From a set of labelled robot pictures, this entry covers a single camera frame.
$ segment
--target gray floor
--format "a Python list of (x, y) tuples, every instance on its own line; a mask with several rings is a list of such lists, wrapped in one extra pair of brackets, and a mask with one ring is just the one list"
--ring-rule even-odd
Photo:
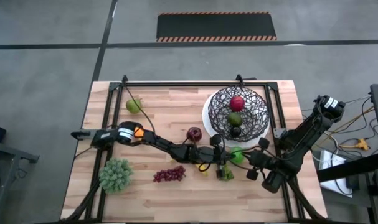
[[(0, 44), (100, 43), (110, 4), (0, 0)], [(157, 13), (184, 11), (270, 11), (278, 40), (378, 39), (377, 0), (119, 0), (109, 42), (152, 42)], [(81, 125), (97, 55), (98, 49), (0, 50), (5, 142), (40, 154), (38, 164), (21, 165), (29, 174), (13, 185), (2, 223), (58, 220), (76, 146), (69, 133)], [(307, 109), (319, 94), (343, 101), (367, 95), (369, 85), (378, 83), (378, 45), (108, 49), (99, 79), (127, 74), (131, 80), (220, 80), (238, 73), (293, 79)], [(343, 120), (359, 114), (360, 106), (348, 106)], [(367, 128), (337, 138), (371, 134)], [(374, 150), (378, 139), (369, 144)], [(328, 191), (323, 195), (333, 220), (367, 223), (364, 207), (346, 205), (346, 198)], [(350, 203), (365, 206), (365, 201), (360, 194)]]

